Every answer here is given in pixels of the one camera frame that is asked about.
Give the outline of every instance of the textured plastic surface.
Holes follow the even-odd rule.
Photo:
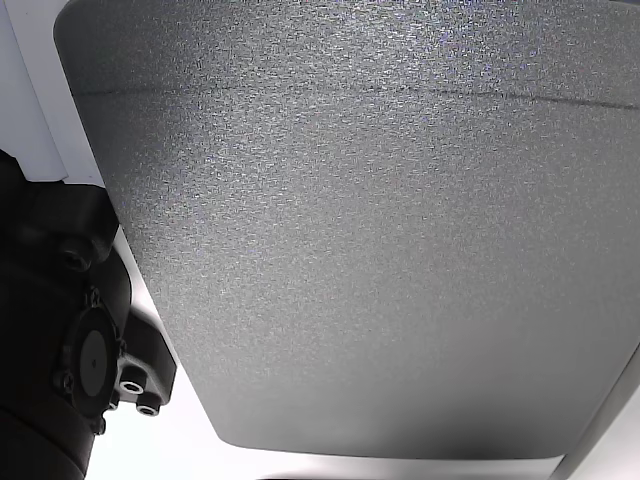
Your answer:
[[[230,443],[568,452],[640,335],[640,14],[73,3],[56,40]]]

